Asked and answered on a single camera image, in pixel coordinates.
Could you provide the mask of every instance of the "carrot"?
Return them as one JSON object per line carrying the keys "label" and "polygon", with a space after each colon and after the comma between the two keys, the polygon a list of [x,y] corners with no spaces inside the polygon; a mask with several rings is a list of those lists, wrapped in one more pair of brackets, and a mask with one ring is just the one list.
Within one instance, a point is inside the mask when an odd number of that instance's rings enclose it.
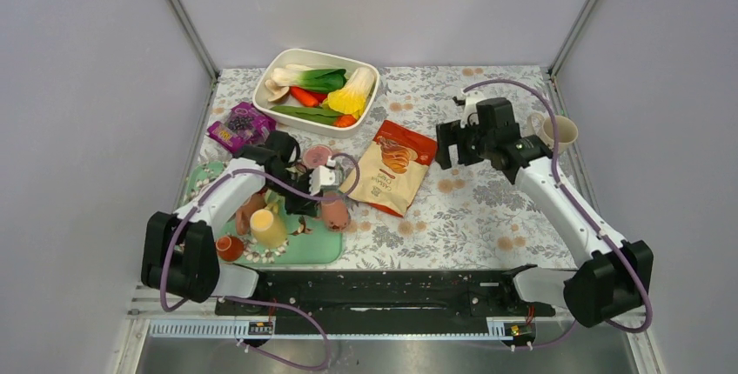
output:
{"label": "carrot", "polygon": [[299,87],[290,87],[290,94],[305,107],[318,107],[320,104],[317,98]]}
{"label": "carrot", "polygon": [[333,122],[333,126],[337,128],[347,128],[357,122],[356,117],[352,115],[344,115],[339,117],[335,122]]}
{"label": "carrot", "polygon": [[323,103],[326,97],[328,97],[328,93],[318,93],[317,91],[310,91],[305,90],[302,87],[297,87],[298,89],[304,91],[305,93],[315,97],[318,100],[318,103]]}

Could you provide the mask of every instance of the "table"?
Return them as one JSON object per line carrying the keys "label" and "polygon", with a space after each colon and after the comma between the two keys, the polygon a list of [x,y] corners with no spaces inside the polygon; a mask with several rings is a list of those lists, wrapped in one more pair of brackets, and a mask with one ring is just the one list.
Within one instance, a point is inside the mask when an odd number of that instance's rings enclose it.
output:
{"label": "table", "polygon": [[[223,121],[229,109],[251,101],[264,69],[226,69],[218,80],[207,125]],[[303,149],[326,144],[360,157],[385,119],[435,139],[435,125],[460,118],[452,97],[469,84],[504,77],[544,94],[547,87],[538,66],[389,67],[380,68],[381,83],[368,118],[354,137],[333,139],[280,125]],[[513,104],[523,134],[525,121],[543,105],[522,89],[495,84],[481,89]],[[203,134],[197,162],[224,161],[231,155]],[[561,157],[572,179],[572,158]],[[521,191],[489,162],[442,170],[432,164],[405,218],[393,217],[366,204],[351,203],[352,224],[345,232],[341,257],[328,265],[306,269],[505,269],[522,264],[573,268],[566,245],[551,224]]]}

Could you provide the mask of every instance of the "white bowl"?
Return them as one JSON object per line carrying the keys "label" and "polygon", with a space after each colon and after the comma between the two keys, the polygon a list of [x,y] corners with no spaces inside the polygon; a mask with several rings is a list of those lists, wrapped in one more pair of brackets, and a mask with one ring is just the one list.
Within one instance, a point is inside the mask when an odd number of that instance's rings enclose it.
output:
{"label": "white bowl", "polygon": [[[282,113],[277,113],[276,111],[269,110],[272,106],[275,106],[276,104],[267,101],[272,93],[264,86],[264,81],[272,76],[272,71],[274,71],[275,68],[284,68],[289,63],[299,63],[313,68],[344,68],[346,69],[347,77],[350,77],[351,74],[358,67],[366,67],[371,70],[374,74],[374,89],[372,90],[372,94],[369,95],[369,100],[366,102],[366,109],[364,110],[364,114],[361,115],[361,117],[355,124],[347,128],[337,128],[335,126],[318,124],[309,120],[300,119],[298,117],[292,117]],[[374,98],[377,96],[378,88],[379,71],[377,71],[377,69],[374,68],[373,65],[362,63],[360,61],[354,61],[349,58],[337,57],[335,55],[316,52],[314,50],[292,49],[286,50],[277,55],[277,57],[274,58],[274,61],[269,64],[269,67],[266,68],[264,75],[261,77],[260,80],[258,80],[258,85],[256,86],[256,90],[254,90],[252,102],[254,107],[256,107],[259,111],[261,111],[268,117],[273,118],[280,124],[286,124],[292,126],[293,128],[307,130],[310,132],[318,133],[320,135],[325,135],[327,137],[351,137],[359,130],[359,126],[361,126],[361,124],[366,119],[366,113],[372,108]],[[294,97],[289,97],[289,100],[287,100],[287,102],[283,103],[282,105],[301,106],[302,104],[295,100]]]}

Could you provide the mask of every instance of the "metal floor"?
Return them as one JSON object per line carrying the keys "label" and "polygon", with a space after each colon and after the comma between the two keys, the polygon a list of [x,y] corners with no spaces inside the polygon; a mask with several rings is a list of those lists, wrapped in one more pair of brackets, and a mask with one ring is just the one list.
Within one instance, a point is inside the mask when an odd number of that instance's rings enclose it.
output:
{"label": "metal floor", "polygon": [[[539,342],[555,338],[554,321],[537,323]],[[529,351],[497,351],[497,343],[479,341],[340,340],[332,341],[326,373],[637,373],[627,335],[609,326],[577,329],[559,345]],[[319,364],[319,340],[272,340],[263,349],[300,364]],[[140,374],[303,373],[243,348],[235,340],[148,337]]]}

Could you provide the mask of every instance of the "snack bag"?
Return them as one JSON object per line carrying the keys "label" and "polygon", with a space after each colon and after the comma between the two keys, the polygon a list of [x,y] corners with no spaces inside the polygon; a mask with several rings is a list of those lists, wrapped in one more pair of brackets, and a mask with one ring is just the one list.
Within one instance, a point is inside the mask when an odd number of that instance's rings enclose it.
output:
{"label": "snack bag", "polygon": [[231,154],[238,152],[246,144],[261,144],[277,127],[274,119],[246,102],[231,109],[225,124],[215,122],[208,127],[208,136],[218,141]]}
{"label": "snack bag", "polygon": [[[361,179],[349,197],[403,217],[413,203],[437,149],[438,144],[430,137],[385,120],[359,160]],[[342,191],[352,186],[354,175],[352,170],[341,184]]]}

